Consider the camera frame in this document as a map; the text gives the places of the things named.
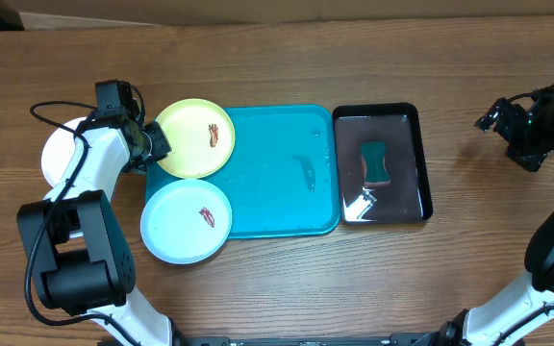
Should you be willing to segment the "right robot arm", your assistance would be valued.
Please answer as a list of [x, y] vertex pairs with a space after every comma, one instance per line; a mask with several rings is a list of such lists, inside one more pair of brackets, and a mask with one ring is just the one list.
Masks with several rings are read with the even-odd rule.
[[[506, 155], [529, 172], [554, 151], [554, 84], [520, 96], [499, 98], [475, 125], [500, 134]], [[554, 319], [554, 211], [531, 237], [524, 271], [485, 304], [461, 311], [418, 345], [520, 345], [523, 338]]]

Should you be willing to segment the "white plate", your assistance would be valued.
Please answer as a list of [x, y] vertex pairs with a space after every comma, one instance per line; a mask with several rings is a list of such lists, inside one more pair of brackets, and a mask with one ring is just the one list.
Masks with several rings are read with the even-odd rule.
[[46, 182], [54, 187], [60, 181], [75, 150], [71, 132], [57, 128], [46, 140], [40, 157], [40, 168]]

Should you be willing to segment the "yellow-green plate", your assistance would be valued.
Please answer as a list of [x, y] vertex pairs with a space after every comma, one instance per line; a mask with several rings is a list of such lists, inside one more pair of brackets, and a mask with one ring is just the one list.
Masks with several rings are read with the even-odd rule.
[[158, 161], [168, 174], [200, 179], [214, 174], [230, 159], [236, 133], [228, 113], [198, 98], [177, 101], [156, 118], [171, 151]]

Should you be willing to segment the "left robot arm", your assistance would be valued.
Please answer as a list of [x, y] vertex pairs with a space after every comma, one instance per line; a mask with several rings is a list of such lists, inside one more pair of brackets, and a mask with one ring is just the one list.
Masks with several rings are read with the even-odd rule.
[[27, 266], [24, 295], [37, 321], [59, 327], [92, 321], [118, 345], [182, 345], [173, 321], [136, 286], [131, 249], [111, 199], [120, 174], [146, 173], [171, 148], [157, 122], [145, 120], [139, 90], [110, 80], [71, 130], [74, 153], [46, 196], [16, 217]]

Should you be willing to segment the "green scrubbing sponge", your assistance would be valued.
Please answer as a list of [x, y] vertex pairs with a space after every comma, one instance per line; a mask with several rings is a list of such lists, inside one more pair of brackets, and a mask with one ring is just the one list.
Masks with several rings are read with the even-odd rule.
[[360, 145], [364, 187], [377, 188], [390, 184], [386, 168], [386, 145], [383, 141], [367, 141]]

